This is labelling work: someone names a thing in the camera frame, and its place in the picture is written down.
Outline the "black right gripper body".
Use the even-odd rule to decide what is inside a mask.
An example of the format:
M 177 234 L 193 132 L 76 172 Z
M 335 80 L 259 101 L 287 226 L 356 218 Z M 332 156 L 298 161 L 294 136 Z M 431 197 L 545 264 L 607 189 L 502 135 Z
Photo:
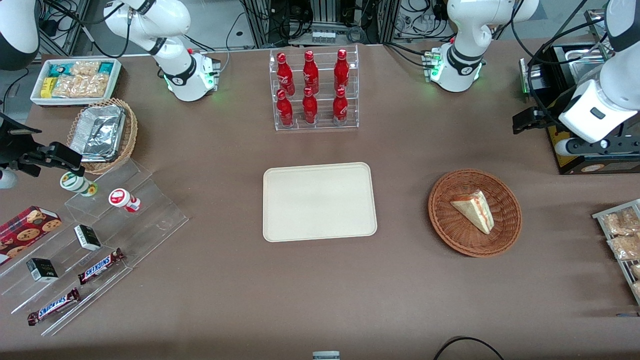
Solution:
M 3 112 L 0 116 L 0 165 L 6 168 L 25 153 L 37 150 L 39 144 L 34 141 L 33 134 L 42 133 L 42 130 L 14 121 Z

